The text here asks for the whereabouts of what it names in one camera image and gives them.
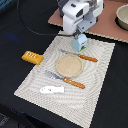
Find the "black cable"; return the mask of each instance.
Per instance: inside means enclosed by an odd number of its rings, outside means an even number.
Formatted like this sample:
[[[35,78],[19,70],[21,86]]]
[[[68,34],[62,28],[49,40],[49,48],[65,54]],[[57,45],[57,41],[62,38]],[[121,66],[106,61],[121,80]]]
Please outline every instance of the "black cable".
[[[17,10],[18,10],[18,13],[19,13],[20,21],[24,25],[24,27],[27,28],[30,32],[32,32],[32,33],[34,33],[36,35],[39,35],[39,36],[65,36],[65,37],[75,36],[75,34],[73,34],[73,35],[63,35],[63,34],[43,34],[43,33],[35,32],[35,31],[31,30],[28,26],[26,26],[26,24],[24,23],[24,21],[23,21],[23,19],[21,17],[21,13],[20,13],[20,0],[17,0]]]

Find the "black tabletop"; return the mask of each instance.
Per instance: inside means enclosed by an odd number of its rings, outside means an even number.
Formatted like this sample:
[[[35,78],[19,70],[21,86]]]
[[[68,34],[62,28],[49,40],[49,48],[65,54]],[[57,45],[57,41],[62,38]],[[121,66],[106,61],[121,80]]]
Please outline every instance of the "black tabletop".
[[[48,24],[57,9],[56,0],[22,0],[21,15],[33,31],[57,34],[61,27]],[[128,128],[128,44],[86,34],[115,43],[90,128]],[[21,59],[29,50],[43,54],[55,36],[39,36],[20,22],[16,1],[0,12],[0,104],[24,112],[55,128],[80,128],[76,124],[14,95],[34,64]]]

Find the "beige plate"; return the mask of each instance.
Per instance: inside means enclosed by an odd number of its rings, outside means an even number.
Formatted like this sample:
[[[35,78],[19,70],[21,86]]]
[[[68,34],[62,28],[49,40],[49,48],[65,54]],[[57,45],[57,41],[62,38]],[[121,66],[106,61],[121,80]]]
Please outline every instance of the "beige plate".
[[[119,24],[125,30],[128,30],[128,4],[123,5],[117,9],[117,17]]]
[[[58,59],[56,69],[63,77],[76,77],[83,71],[83,62],[76,55],[66,54]]]

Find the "white placemat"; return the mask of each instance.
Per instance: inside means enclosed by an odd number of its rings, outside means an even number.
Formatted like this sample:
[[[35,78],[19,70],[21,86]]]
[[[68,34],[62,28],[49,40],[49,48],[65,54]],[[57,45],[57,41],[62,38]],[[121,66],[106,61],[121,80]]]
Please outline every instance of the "white placemat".
[[[72,78],[72,80],[86,86],[85,89],[80,89],[61,80],[48,78],[44,74],[45,70],[49,70],[59,75],[55,64],[65,53],[58,49],[78,53],[72,47],[72,39],[73,37],[57,36],[43,54],[44,60],[40,65],[34,66],[14,95],[62,116],[81,127],[89,128],[115,44],[88,38],[86,49],[79,53],[97,58],[98,62],[82,60],[83,72],[78,77]],[[49,85],[64,86],[65,92],[63,94],[42,94],[39,92],[40,88]]]

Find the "floor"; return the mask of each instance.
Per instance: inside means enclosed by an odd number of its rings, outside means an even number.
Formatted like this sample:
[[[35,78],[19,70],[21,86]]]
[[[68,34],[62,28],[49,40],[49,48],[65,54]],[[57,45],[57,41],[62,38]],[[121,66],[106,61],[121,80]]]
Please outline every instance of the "floor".
[[[0,128],[53,128],[53,127],[49,126],[48,124],[45,124],[45,123],[35,120],[33,118],[31,119],[30,124],[31,125],[29,125],[29,126],[25,126],[23,124],[20,124],[16,120],[8,118],[5,115],[0,113]]]
[[[1,128],[30,128],[30,127],[26,127],[22,124],[19,124],[17,121],[10,119],[10,118],[3,126],[0,126],[0,127]]]

